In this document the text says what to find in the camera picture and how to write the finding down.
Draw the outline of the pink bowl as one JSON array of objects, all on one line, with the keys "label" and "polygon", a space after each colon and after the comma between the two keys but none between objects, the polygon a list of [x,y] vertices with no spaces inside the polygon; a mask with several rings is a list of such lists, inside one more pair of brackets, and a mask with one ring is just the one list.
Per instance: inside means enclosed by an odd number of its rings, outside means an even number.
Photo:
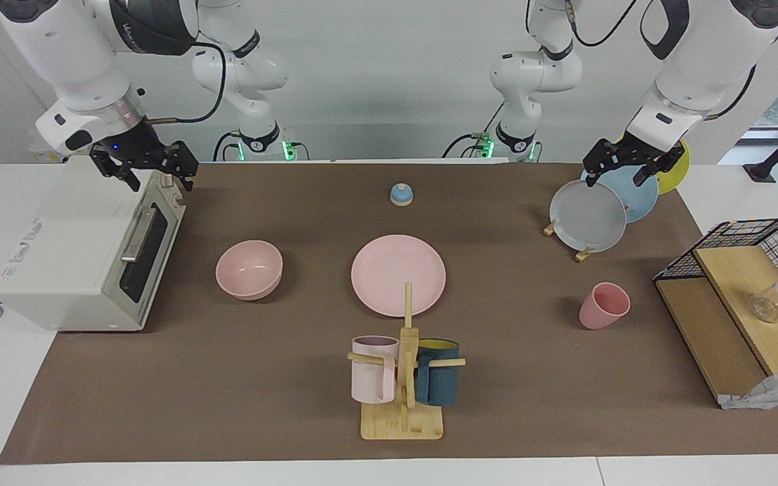
[{"label": "pink bowl", "polygon": [[283,255],[265,240],[246,240],[220,256],[214,277],[220,289],[240,300],[254,301],[268,296],[283,277]]}]

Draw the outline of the pink cup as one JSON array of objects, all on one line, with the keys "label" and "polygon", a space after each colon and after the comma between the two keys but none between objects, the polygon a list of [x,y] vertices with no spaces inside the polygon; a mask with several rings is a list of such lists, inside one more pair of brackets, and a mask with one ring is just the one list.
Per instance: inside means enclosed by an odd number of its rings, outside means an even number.
[{"label": "pink cup", "polygon": [[631,308],[631,298],[623,287],[612,282],[596,284],[584,299],[579,322],[586,329],[597,330],[617,322]]}]

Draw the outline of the light blue plate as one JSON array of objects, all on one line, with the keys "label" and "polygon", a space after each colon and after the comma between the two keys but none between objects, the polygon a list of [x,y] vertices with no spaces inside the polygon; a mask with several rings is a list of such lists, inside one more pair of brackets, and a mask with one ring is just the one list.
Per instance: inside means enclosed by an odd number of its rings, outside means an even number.
[{"label": "light blue plate", "polygon": [[613,190],[623,202],[627,224],[645,218],[654,208],[658,199],[658,180],[654,176],[646,178],[642,185],[636,186],[633,178],[640,168],[625,166],[611,170],[597,178],[597,184]]}]

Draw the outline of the yellow plate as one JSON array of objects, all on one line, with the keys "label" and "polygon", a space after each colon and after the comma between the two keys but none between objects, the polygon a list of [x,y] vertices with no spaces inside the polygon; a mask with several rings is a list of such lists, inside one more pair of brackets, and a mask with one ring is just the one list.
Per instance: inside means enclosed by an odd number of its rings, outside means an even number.
[{"label": "yellow plate", "polygon": [[680,138],[672,151],[669,151],[662,156],[655,157],[652,162],[656,168],[663,168],[666,162],[674,162],[674,164],[671,166],[670,170],[658,171],[654,175],[648,176],[644,182],[650,182],[652,179],[655,179],[658,184],[658,194],[660,196],[661,194],[666,194],[667,192],[675,190],[688,174],[691,164],[691,153],[685,138]]}]

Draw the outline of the grey plate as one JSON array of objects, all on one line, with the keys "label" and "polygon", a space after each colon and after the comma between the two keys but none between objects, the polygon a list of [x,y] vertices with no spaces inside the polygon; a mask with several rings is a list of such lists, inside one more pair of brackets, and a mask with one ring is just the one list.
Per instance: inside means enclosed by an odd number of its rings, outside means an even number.
[{"label": "grey plate", "polygon": [[554,194],[550,227],[566,246],[578,252],[604,252],[617,245],[627,227],[623,200],[603,185],[568,182]]}]

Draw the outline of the wooden plate rack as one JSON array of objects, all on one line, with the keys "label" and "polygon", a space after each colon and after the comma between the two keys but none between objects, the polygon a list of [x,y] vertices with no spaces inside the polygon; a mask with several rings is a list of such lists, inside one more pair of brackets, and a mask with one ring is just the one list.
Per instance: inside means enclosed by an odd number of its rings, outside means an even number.
[{"label": "wooden plate rack", "polygon": [[[542,230],[542,233],[544,234],[544,236],[551,237],[552,235],[556,234],[556,232],[558,231],[558,223],[559,223],[558,219],[553,219]],[[574,257],[575,262],[581,263],[581,262],[586,261],[586,259],[589,258],[590,255],[592,254],[592,249],[593,249],[593,247],[590,246],[590,245],[584,246],[583,249],[581,249],[580,251],[575,253],[575,257]]]}]

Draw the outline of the white toaster oven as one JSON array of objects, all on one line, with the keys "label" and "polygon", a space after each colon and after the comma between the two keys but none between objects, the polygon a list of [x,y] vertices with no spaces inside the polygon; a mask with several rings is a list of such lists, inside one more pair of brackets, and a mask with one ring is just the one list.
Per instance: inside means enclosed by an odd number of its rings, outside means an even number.
[{"label": "white toaster oven", "polygon": [[0,274],[0,301],[53,331],[142,330],[186,207],[172,175],[134,175],[138,190],[70,158]]}]

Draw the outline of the clear drinking glass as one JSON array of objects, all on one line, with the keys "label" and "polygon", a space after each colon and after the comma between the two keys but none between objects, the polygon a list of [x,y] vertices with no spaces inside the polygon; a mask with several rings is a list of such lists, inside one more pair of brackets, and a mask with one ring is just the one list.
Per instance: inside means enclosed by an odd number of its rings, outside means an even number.
[{"label": "clear drinking glass", "polygon": [[750,306],[756,317],[762,322],[778,322],[778,289],[775,284],[762,292],[753,294],[750,298]]}]

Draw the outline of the pink plate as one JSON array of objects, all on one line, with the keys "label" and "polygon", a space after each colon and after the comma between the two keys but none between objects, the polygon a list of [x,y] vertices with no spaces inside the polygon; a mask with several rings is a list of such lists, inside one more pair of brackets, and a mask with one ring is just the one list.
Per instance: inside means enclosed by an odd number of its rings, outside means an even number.
[{"label": "pink plate", "polygon": [[390,234],[362,246],[350,271],[354,293],[371,311],[387,317],[407,313],[407,283],[413,284],[411,313],[428,311],[444,294],[446,267],[426,241]]}]

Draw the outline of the brown table mat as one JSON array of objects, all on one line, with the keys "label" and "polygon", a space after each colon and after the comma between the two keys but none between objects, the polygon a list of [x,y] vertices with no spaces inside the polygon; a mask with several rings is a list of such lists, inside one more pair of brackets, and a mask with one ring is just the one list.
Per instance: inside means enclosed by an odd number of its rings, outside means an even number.
[{"label": "brown table mat", "polygon": [[[204,460],[778,454],[778,407],[723,411],[652,278],[700,239],[678,194],[620,243],[577,263],[542,230],[577,164],[208,164],[145,329],[53,340],[0,464]],[[392,185],[413,188],[410,205]],[[350,270],[386,234],[442,257],[441,299],[413,318],[467,363],[434,441],[365,441],[346,353],[397,335]],[[277,289],[220,289],[241,241],[283,255]],[[601,282],[629,314],[597,330],[579,311]]]}]

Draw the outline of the dark teal mug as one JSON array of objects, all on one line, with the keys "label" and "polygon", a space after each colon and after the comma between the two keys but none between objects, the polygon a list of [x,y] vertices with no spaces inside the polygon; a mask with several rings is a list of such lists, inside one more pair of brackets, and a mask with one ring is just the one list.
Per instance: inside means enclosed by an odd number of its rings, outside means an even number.
[{"label": "dark teal mug", "polygon": [[457,399],[458,368],[435,367],[433,360],[456,359],[460,347],[455,341],[440,338],[419,340],[414,370],[414,390],[417,403],[427,406],[450,406]]}]

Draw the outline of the light pink mug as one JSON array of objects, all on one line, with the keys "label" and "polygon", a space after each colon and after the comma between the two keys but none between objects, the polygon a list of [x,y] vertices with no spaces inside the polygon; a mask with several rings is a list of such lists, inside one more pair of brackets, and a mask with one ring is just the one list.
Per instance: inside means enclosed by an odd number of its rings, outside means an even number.
[{"label": "light pink mug", "polygon": [[380,363],[352,360],[350,393],[368,405],[391,403],[396,397],[396,363],[399,340],[392,336],[362,335],[352,339],[352,352],[386,358]]}]

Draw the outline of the wooden mug tree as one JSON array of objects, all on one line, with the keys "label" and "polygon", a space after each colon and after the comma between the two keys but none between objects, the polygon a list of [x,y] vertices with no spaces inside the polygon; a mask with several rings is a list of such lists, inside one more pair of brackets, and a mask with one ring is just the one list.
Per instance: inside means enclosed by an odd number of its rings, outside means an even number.
[{"label": "wooden mug tree", "polygon": [[442,407],[415,400],[415,369],[419,367],[419,329],[413,326],[413,284],[405,283],[404,326],[399,332],[397,357],[348,352],[351,362],[381,366],[381,385],[392,378],[393,401],[361,404],[359,435],[365,440],[437,440],[444,436]]}]

